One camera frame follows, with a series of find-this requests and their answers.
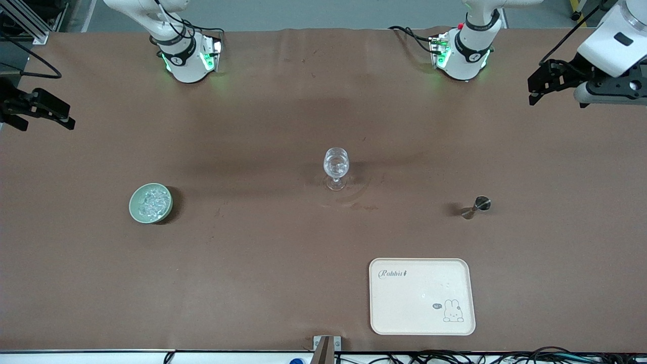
brown table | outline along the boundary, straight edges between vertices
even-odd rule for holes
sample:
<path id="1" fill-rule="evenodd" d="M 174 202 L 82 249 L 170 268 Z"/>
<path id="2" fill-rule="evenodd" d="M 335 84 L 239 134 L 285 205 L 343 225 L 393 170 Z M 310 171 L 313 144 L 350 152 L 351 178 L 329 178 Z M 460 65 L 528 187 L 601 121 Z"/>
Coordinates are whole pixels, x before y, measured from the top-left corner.
<path id="1" fill-rule="evenodd" d="M 0 133 L 0 348 L 301 349 L 328 333 L 349 350 L 646 351 L 647 112 L 580 109 L 570 91 L 528 106 L 564 33 L 501 31 L 469 83 L 391 31 L 233 33 L 222 73 L 192 85 L 147 34 L 53 34 L 36 50 L 63 78 L 21 87 L 69 102 L 77 127 Z M 332 146 L 351 160 L 342 192 L 322 185 Z M 151 181 L 173 187 L 164 225 L 127 211 Z M 479 194 L 490 212 L 455 215 Z M 476 331 L 374 334 L 376 257 L 464 259 Z"/>

white tray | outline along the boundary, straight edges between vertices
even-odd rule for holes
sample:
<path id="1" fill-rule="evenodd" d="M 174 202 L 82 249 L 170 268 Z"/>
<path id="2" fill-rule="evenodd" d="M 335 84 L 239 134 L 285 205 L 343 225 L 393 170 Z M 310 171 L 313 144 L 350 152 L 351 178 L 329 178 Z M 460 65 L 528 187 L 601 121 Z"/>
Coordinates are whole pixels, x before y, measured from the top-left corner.
<path id="1" fill-rule="evenodd" d="M 371 327 L 380 335 L 474 332 L 470 270 L 461 259 L 377 258 L 369 266 Z"/>

ice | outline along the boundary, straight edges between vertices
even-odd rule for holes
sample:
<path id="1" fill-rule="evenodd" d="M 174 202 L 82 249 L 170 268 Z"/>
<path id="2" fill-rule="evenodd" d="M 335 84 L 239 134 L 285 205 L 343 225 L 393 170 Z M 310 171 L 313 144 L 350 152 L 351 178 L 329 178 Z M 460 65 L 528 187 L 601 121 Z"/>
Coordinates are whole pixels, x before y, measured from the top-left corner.
<path id="1" fill-rule="evenodd" d="M 171 203 L 171 196 L 162 187 L 154 186 L 140 200 L 139 214 L 151 220 L 157 220 L 166 212 Z"/>

bowl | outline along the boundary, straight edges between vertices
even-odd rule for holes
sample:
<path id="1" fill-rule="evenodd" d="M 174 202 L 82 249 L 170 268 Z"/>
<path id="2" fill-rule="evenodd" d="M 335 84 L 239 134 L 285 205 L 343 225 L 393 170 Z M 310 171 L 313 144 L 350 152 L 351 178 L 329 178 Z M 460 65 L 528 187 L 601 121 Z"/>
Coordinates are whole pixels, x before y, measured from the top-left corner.
<path id="1" fill-rule="evenodd" d="M 173 196 L 166 186 L 148 183 L 138 188 L 130 197 L 130 216 L 140 223 L 160 222 L 173 208 Z"/>

metal jigger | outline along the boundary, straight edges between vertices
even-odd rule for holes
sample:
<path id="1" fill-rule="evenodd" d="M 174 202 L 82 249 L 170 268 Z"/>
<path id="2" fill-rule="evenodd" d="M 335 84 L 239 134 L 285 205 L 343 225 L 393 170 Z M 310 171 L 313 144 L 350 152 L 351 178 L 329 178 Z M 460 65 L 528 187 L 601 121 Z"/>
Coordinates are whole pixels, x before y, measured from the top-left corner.
<path id="1" fill-rule="evenodd" d="M 474 217 L 476 211 L 488 211 L 492 206 L 492 200 L 485 196 L 479 196 L 474 202 L 474 206 L 467 207 L 461 211 L 461 216 L 467 220 L 470 220 Z"/>

